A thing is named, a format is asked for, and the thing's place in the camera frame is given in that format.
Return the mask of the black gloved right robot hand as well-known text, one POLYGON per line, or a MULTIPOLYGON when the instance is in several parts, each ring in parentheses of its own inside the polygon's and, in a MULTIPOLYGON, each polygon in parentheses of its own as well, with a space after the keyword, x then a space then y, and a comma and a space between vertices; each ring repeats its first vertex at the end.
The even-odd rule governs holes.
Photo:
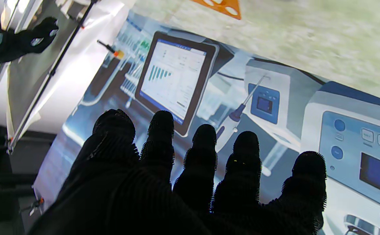
POLYGON ((47 17, 34 28, 18 33, 5 31, 0 25, 0 64, 44 52, 57 36, 57 22, 57 18, 47 17))

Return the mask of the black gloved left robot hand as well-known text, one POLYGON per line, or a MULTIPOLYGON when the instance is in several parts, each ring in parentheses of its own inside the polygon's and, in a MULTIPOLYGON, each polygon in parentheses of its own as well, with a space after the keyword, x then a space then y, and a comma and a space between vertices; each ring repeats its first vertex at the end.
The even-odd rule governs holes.
POLYGON ((282 193, 259 203, 262 163, 257 135, 234 142, 223 180, 214 188, 216 132, 195 132, 174 185, 174 120, 154 114, 139 153, 135 127, 122 110, 95 122, 55 200, 30 235, 316 235, 323 227, 326 166, 322 155, 301 153, 282 193))

